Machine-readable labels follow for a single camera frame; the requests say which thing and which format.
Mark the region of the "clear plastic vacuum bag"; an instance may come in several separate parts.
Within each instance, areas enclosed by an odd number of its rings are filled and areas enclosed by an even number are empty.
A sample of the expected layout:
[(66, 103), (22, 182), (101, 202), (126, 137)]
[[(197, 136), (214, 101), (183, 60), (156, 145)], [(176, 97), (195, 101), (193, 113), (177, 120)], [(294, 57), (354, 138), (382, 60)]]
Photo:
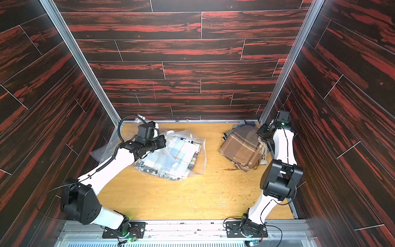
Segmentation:
[(204, 174), (207, 163), (205, 138), (198, 137), (192, 130), (160, 127), (159, 133), (165, 136), (166, 147), (135, 161), (135, 169), (170, 181)]

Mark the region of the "brown plaid scarf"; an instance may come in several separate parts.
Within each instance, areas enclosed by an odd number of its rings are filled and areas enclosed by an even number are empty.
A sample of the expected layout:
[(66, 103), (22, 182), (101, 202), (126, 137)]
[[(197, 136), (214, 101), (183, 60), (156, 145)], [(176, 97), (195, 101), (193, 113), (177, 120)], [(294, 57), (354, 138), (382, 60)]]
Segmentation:
[(234, 166), (244, 172), (267, 165), (267, 145), (257, 134), (255, 126), (242, 126), (234, 129), (219, 149), (221, 155), (230, 160)]

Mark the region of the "dark blue grey plaid scarf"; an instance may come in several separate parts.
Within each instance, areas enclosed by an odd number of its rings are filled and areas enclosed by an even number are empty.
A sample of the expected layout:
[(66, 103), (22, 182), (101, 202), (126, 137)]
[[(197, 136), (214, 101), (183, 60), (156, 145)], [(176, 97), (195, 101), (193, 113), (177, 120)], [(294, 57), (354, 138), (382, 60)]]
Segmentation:
[(255, 127), (256, 126), (256, 122), (255, 121), (241, 120), (239, 123), (234, 124), (232, 126), (232, 129), (237, 129), (237, 128), (240, 128), (240, 127), (245, 126), (245, 125)]

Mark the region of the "black white herringbone scarf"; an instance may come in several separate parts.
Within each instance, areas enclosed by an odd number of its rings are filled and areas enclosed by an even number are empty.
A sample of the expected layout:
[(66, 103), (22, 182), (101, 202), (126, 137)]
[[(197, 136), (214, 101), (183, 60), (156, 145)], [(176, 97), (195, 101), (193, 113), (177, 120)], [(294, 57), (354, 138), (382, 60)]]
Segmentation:
[(223, 133), (223, 137), (222, 137), (222, 140), (225, 142), (226, 141), (226, 139), (231, 135), (231, 134), (233, 134), (234, 133), (234, 129), (232, 129), (232, 130), (229, 130), (229, 131), (227, 131), (227, 132), (225, 132), (225, 133)]

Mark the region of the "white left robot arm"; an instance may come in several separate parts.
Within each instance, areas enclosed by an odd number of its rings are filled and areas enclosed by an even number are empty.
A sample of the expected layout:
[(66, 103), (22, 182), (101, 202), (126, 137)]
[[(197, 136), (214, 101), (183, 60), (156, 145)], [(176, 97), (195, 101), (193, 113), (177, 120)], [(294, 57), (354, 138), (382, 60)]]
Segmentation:
[(121, 171), (145, 155), (166, 147), (158, 124), (150, 121), (138, 126), (128, 141), (121, 141), (113, 154), (97, 168), (78, 179), (68, 179), (62, 188), (60, 210), (81, 224), (95, 224), (114, 230), (121, 237), (132, 230), (129, 218), (101, 205), (97, 196)]

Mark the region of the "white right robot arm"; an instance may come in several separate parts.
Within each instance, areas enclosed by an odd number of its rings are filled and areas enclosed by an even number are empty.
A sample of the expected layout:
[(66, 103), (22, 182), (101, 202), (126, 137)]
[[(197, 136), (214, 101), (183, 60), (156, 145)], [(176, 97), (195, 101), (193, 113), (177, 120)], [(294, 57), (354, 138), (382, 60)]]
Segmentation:
[(294, 199), (303, 175), (303, 169), (294, 157), (294, 128), (290, 112), (278, 111), (276, 118), (260, 127), (257, 134), (268, 144), (274, 156), (262, 175), (262, 193), (258, 201), (241, 218), (240, 231), (247, 238), (267, 237), (266, 217), (285, 199)]

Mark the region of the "grey brown tartan scarf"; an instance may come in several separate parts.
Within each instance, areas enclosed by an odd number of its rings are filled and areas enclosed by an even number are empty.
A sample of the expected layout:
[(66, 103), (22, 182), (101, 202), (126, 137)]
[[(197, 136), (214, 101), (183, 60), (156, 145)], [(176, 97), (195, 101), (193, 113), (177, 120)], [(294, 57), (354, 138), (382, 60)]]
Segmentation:
[(186, 169), (186, 176), (191, 176), (191, 174), (198, 174), (202, 170), (202, 164), (200, 161), (197, 160), (200, 157), (199, 154), (201, 151), (201, 145), (196, 142), (191, 142), (191, 144), (194, 145), (195, 148), (192, 159)]

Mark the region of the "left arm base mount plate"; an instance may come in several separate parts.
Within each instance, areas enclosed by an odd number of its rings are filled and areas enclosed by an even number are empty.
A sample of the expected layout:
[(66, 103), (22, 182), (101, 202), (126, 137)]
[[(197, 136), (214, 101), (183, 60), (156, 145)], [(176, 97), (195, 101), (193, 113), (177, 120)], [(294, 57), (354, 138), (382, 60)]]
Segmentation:
[(104, 228), (103, 239), (116, 239), (116, 240), (133, 240), (143, 239), (146, 231), (147, 223), (143, 221), (129, 221), (125, 226), (121, 226), (117, 230)]

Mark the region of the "aluminium corner frame post right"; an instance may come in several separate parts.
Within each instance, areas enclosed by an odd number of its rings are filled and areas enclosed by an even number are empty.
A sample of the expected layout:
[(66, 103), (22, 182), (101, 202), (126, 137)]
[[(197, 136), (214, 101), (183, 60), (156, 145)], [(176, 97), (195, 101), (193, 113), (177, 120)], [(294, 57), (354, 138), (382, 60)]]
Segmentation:
[(273, 89), (273, 92), (269, 98), (268, 103), (266, 104), (266, 107), (261, 114), (259, 118), (259, 123), (262, 125), (266, 122), (271, 110), (274, 107), (274, 104), (279, 97), (280, 92), (282, 91), (282, 88), (285, 85), (286, 79), (301, 51), (301, 48), (303, 44), (306, 41), (306, 38), (308, 34), (310, 33), (310, 30), (324, 4), (324, 0), (314, 0), (307, 12), (307, 15), (305, 17), (305, 20), (303, 21), (303, 24), (300, 28), (300, 31), (295, 39), (295, 42), (290, 50), (290, 53), (284, 63), (284, 66), (280, 72), (280, 75), (277, 79), (277, 82), (275, 84), (275, 87)]

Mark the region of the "aluminium corner frame post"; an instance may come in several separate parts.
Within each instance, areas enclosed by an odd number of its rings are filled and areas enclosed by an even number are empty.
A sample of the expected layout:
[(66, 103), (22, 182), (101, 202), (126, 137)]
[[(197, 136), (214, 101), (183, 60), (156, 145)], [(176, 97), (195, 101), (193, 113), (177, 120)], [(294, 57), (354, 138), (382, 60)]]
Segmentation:
[(115, 108), (113, 107), (112, 103), (110, 102), (108, 96), (104, 92), (102, 86), (100, 85), (97, 77), (95, 76), (94, 72), (92, 71), (88, 61), (86, 60), (83, 52), (81, 51), (80, 47), (77, 44), (77, 41), (72, 35), (72, 32), (68, 28), (63, 16), (59, 12), (54, 1), (49, 0), (39, 0), (40, 4), (44, 8), (45, 12), (49, 16), (50, 20), (52, 21), (54, 27), (58, 31), (59, 35), (61, 36), (62, 40), (64, 41), (65, 45), (71, 52), (72, 56), (76, 60), (78, 66), (80, 67), (81, 71), (83, 72), (85, 78), (87, 79), (89, 85), (92, 87), (93, 91), (95, 92), (96, 96), (98, 97), (99, 101), (103, 105), (105, 111), (107, 112), (108, 116), (110, 117), (112, 123), (116, 127), (120, 122), (120, 116), (116, 112)]
[(277, 82), (275, 84), (275, 87), (273, 89), (273, 92), (269, 98), (268, 103), (266, 104), (266, 107), (261, 114), (259, 118), (259, 123), (262, 125), (266, 122), (271, 110), (274, 107), (274, 104), (279, 97), (280, 92), (282, 91), (282, 88), (285, 85), (286, 79), (301, 51), (301, 48), (303, 44), (306, 41), (306, 38), (308, 34), (310, 33), (310, 30), (324, 4), (324, 0), (314, 0), (307, 12), (307, 15), (305, 17), (305, 20), (303, 21), (303, 24), (300, 28), (300, 31), (295, 39), (295, 42), (290, 50), (290, 53), (284, 63), (284, 66), (280, 72), (280, 75), (277, 79)]

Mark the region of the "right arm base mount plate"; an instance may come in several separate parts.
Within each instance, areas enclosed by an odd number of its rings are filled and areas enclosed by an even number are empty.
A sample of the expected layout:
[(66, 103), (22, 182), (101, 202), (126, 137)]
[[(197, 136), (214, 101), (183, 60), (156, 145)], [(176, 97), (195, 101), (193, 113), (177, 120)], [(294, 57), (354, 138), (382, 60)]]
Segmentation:
[(257, 225), (255, 228), (249, 223), (242, 223), (241, 220), (232, 219), (225, 221), (224, 228), (228, 238), (267, 238), (268, 233), (264, 225)]

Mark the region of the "aluminium corner frame post left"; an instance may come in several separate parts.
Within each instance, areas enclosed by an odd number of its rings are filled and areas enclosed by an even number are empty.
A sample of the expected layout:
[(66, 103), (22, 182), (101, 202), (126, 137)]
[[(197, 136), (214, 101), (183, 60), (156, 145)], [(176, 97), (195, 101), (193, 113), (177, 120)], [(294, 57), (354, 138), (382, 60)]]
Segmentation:
[(120, 116), (116, 112), (115, 108), (113, 107), (112, 103), (110, 102), (108, 96), (104, 92), (102, 86), (100, 85), (97, 77), (95, 76), (94, 72), (92, 71), (88, 61), (86, 60), (83, 52), (81, 51), (80, 47), (77, 44), (77, 41), (72, 35), (72, 32), (68, 28), (63, 16), (59, 12), (54, 1), (49, 0), (39, 0), (40, 4), (44, 8), (45, 12), (49, 16), (50, 20), (52, 21), (54, 27), (58, 31), (59, 35), (61, 36), (62, 40), (64, 41), (65, 45), (71, 52), (72, 56), (76, 60), (78, 66), (80, 67), (81, 71), (83, 72), (85, 78), (87, 79), (89, 85), (92, 87), (93, 91), (95, 92), (96, 96), (98, 97), (99, 101), (103, 105), (105, 111), (107, 112), (108, 116), (110, 117), (112, 123), (116, 127), (120, 122)]

